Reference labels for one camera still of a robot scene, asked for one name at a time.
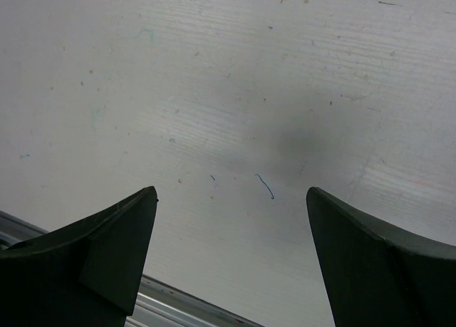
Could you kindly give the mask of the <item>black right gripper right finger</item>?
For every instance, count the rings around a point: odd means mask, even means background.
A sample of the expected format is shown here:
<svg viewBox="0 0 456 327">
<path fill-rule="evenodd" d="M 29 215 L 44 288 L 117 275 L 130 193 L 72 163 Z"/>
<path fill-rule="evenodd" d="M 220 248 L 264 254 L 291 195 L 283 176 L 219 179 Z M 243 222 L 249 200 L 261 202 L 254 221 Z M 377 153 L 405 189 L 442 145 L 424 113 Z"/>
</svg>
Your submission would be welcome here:
<svg viewBox="0 0 456 327">
<path fill-rule="evenodd" d="M 454 326 L 455 247 L 312 187 L 306 206 L 336 326 Z"/>
</svg>

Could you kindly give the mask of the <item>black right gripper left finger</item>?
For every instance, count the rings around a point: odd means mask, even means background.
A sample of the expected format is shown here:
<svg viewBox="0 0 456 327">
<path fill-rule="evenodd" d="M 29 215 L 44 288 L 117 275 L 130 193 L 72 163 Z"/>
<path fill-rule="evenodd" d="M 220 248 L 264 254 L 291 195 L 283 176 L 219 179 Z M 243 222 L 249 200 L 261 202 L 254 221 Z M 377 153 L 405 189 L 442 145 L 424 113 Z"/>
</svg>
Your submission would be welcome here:
<svg viewBox="0 0 456 327">
<path fill-rule="evenodd" d="M 124 326 L 157 211 L 145 187 L 119 203 L 1 251 L 2 326 Z"/>
</svg>

